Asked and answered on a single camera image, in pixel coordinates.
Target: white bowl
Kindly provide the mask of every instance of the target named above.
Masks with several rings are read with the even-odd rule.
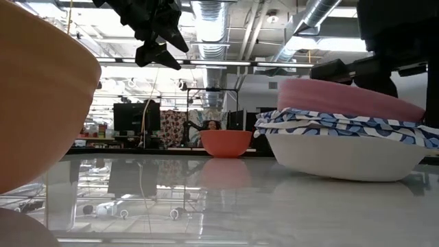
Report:
[[[332,178],[389,182],[407,176],[426,148],[374,137],[266,134],[277,161]]]

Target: table surface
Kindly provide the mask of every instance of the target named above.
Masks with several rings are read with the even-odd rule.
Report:
[[[438,181],[428,165],[396,183],[358,183],[274,158],[76,154],[0,207],[38,194],[43,208],[27,214],[63,246],[437,246]]]

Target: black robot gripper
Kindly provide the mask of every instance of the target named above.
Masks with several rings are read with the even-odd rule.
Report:
[[[188,52],[184,38],[178,30],[179,0],[93,0],[96,7],[107,3],[120,17],[122,25],[134,30],[134,37],[144,44],[136,50],[136,64],[144,67],[156,62],[172,69],[180,64],[168,52],[166,43],[157,42],[159,36],[177,49]]]

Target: blue patterned cloth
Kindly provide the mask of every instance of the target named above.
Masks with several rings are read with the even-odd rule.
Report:
[[[254,125],[260,134],[308,134],[337,137],[379,137],[439,149],[439,130],[407,121],[319,113],[285,108],[261,113]]]

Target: tan bowl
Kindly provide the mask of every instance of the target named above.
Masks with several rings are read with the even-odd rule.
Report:
[[[87,116],[101,67],[81,44],[0,0],[0,193],[59,161]]]

